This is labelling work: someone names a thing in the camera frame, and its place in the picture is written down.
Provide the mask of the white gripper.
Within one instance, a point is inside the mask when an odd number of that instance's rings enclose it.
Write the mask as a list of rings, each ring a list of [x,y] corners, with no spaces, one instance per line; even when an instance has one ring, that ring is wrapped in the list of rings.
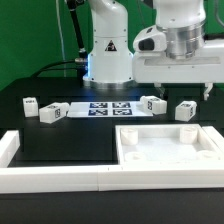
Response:
[[[165,53],[139,53],[133,57],[133,77],[137,83],[155,83],[164,98],[165,83],[205,83],[208,100],[213,83],[224,83],[224,43],[206,43],[188,59],[170,59]]]

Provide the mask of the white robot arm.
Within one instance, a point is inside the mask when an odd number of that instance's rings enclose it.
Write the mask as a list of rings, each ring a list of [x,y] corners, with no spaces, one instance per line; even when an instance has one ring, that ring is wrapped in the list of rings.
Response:
[[[122,88],[132,82],[203,83],[209,92],[224,83],[224,40],[205,40],[203,0],[141,0],[156,10],[156,22],[128,49],[128,14],[115,0],[89,0],[93,49],[86,86]]]

